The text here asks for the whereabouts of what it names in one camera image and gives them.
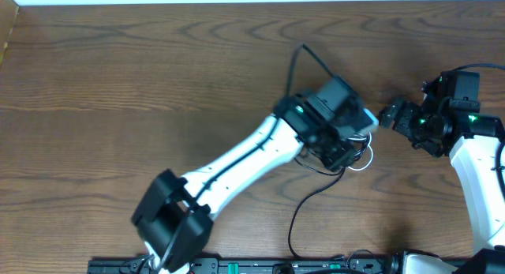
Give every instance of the black cable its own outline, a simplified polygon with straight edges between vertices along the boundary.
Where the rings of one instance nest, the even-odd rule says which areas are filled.
[[[453,69],[453,70],[468,69],[468,68],[476,68],[476,67],[484,67],[484,68],[502,69],[502,70],[505,70],[505,66],[496,65],[496,64],[491,64],[491,63],[468,64],[468,65],[464,65],[464,66],[459,66],[458,68]]]
[[[337,178],[335,178],[332,182],[328,183],[327,185],[317,189],[317,190],[314,190],[312,191],[309,195],[307,195],[305,198],[303,198],[300,203],[298,204],[297,208],[294,210],[294,214],[293,214],[293,218],[291,219],[291,225],[290,225],[290,230],[288,232],[288,235],[287,235],[287,245],[289,246],[290,248],[290,251],[291,251],[291,254],[293,254],[293,256],[298,259],[298,260],[302,260],[302,257],[300,255],[298,255],[292,245],[291,245],[291,231],[293,230],[293,225],[294,225],[294,220],[296,219],[297,217],[297,214],[298,214],[298,211],[300,210],[300,207],[312,196],[318,194],[318,193],[321,193],[325,190],[327,190],[328,188],[332,187],[333,185],[335,185],[341,178],[342,176],[344,175],[344,172],[346,171],[346,168],[344,167],[342,170],[340,170],[338,173],[337,173]]]
[[[441,114],[442,109],[443,109],[443,105],[445,104],[445,102],[448,101],[449,99],[452,99],[452,98],[453,98],[452,96],[445,96],[444,98],[442,98],[442,100],[440,100],[438,108],[436,109],[436,113]]]
[[[498,176],[498,184],[499,188],[502,190],[503,198],[505,198],[505,181],[503,180],[503,168],[502,168],[502,152],[505,147],[505,140],[499,143],[498,149],[496,150],[495,156],[495,169],[496,175]]]
[[[148,263],[150,260],[154,259],[155,256],[154,254],[145,254],[145,255],[140,255],[139,257],[134,257],[130,260],[124,261],[119,265],[119,274],[138,274],[142,271],[142,268],[146,263]],[[141,263],[138,264],[137,270],[135,272],[132,271],[130,264],[132,264],[135,261],[141,260]],[[129,272],[123,272],[121,268],[128,267]]]
[[[324,269],[324,270],[316,270],[312,272],[307,272],[305,274],[335,274],[335,273],[351,273],[351,274],[366,274],[365,272],[361,272],[353,269]]]
[[[381,271],[383,270],[382,268],[384,268],[384,264],[382,262],[379,261],[379,259],[377,259],[377,256],[370,250],[356,250],[354,251],[351,255],[349,255],[349,257],[347,258],[347,261],[346,261],[346,266],[347,268],[350,268],[350,265],[349,265],[349,261],[351,260],[351,258],[357,254],[357,253],[360,253],[360,252],[366,252],[366,253],[370,253],[372,256],[373,256],[373,259],[375,259],[377,261],[377,263],[380,265],[381,267]]]
[[[318,62],[321,65],[321,67],[323,67],[323,69],[330,75],[330,77],[335,77],[335,75],[330,71],[330,69],[326,66],[326,64],[324,64],[324,62],[316,55],[316,53],[314,53],[307,45],[301,44],[294,50],[293,56],[291,57],[284,97],[290,96],[291,86],[293,84],[293,78],[294,78],[294,68],[297,64],[298,55],[300,54],[301,49],[305,49],[316,60],[316,62]],[[242,160],[246,159],[248,156],[251,156],[254,152],[259,150],[260,148],[263,148],[263,145],[271,139],[271,135],[275,132],[275,129],[277,128],[278,124],[279,124],[279,117],[275,116],[275,123],[270,129],[270,132],[268,132],[268,135],[258,145],[256,145],[256,147],[252,148],[250,151],[248,151],[238,159],[234,160],[232,163],[228,164],[217,174],[209,178],[205,182],[204,186],[200,189],[200,191],[198,191],[198,193],[194,197],[194,202],[191,204],[191,206],[189,206],[186,215],[188,216],[191,213],[191,211],[193,211],[193,209],[197,206],[197,202],[202,196],[202,194],[206,190],[210,189],[212,183],[214,183],[219,178],[219,176],[223,175],[225,172],[227,172],[229,169],[240,163]]]
[[[370,143],[370,136],[366,136],[366,138],[363,141],[355,141],[355,140],[351,140],[351,141],[353,141],[355,143],[361,143],[361,148],[360,148],[359,153],[354,156],[354,162],[357,162],[358,160],[361,159],[363,154],[365,154],[365,152],[368,148],[368,144]]]
[[[318,173],[318,174],[320,174],[320,175],[326,175],[326,176],[338,176],[338,175],[340,175],[340,171],[339,171],[339,172],[337,172],[337,173],[335,173],[335,174],[329,174],[329,173],[326,173],[326,172],[324,172],[324,171],[319,171],[319,170],[317,170],[317,169],[316,169],[316,168],[314,168],[314,167],[310,167],[310,166],[308,166],[308,165],[304,165],[304,164],[303,164],[303,163],[301,163],[301,162],[300,162],[297,158],[294,158],[294,161],[295,161],[296,163],[298,163],[298,165],[299,165],[299,166],[301,166],[301,167],[303,167],[303,168],[306,168],[306,169],[308,169],[308,170],[310,170],[310,171],[314,171],[314,172],[316,172],[316,173]]]
[[[337,255],[334,255],[332,257],[330,257],[329,260],[331,261],[343,261],[346,259],[346,255],[345,254],[337,254]]]

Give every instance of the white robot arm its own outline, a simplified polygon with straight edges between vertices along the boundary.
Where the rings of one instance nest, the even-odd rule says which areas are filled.
[[[505,246],[505,199],[495,161],[499,145],[496,137],[460,137],[449,154],[465,194],[474,253]]]
[[[499,118],[478,114],[479,74],[460,70],[472,66],[442,72],[425,83],[422,105],[398,98],[381,112],[380,125],[388,128],[395,121],[393,130],[406,136],[414,148],[435,157],[449,156],[462,184],[473,232],[475,256],[460,269],[426,253],[407,252],[398,257],[400,273],[494,273],[496,269],[505,273],[501,251],[505,246],[501,174],[505,131]]]
[[[393,130],[405,135],[413,147],[435,157],[450,157],[462,182],[478,262],[456,268],[423,252],[404,252],[384,273],[494,273],[475,269],[482,264],[488,269],[505,267],[505,252],[489,253],[505,245],[505,187],[499,176],[502,156],[497,153],[505,140],[502,123],[478,114],[478,74],[443,72],[440,79],[425,85],[424,92],[421,106],[396,99],[381,113],[380,125],[387,128],[395,121]],[[328,170],[337,171],[353,163],[356,151],[349,139],[377,125],[356,92],[333,76],[317,94],[281,99],[273,115],[251,136],[207,166],[180,178],[163,172],[132,217],[154,256],[156,271],[186,274],[223,208],[258,178],[290,162],[302,148],[318,155]]]
[[[242,190],[303,147],[329,171],[351,166],[352,139],[378,126],[357,93],[333,76],[318,93],[287,96],[247,139],[214,162],[180,178],[160,174],[132,217],[158,271],[187,272],[208,241],[213,221]]]

